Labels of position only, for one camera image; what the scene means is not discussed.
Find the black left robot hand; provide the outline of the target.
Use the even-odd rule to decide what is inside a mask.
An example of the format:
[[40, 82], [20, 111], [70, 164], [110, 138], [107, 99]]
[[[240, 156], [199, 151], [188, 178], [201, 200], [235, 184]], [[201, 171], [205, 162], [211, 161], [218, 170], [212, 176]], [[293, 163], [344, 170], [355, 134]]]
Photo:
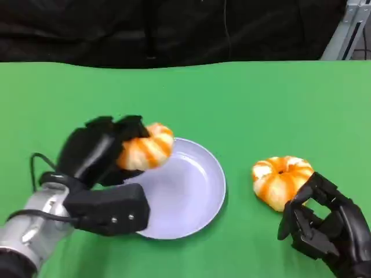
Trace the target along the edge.
[[56, 168], [88, 189], [96, 184], [122, 184], [144, 172], [128, 170], [118, 164], [125, 150], [123, 144], [148, 136], [139, 115], [124, 116], [116, 122], [111, 116], [98, 116], [70, 134], [59, 153]]

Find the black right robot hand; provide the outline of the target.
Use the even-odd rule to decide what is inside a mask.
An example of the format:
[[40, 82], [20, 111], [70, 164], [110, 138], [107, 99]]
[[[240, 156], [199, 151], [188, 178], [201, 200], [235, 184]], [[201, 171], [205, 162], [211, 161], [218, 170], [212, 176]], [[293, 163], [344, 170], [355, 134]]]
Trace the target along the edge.
[[370, 228], [358, 205], [314, 172], [288, 201], [278, 240], [322, 260], [336, 277], [370, 277]]

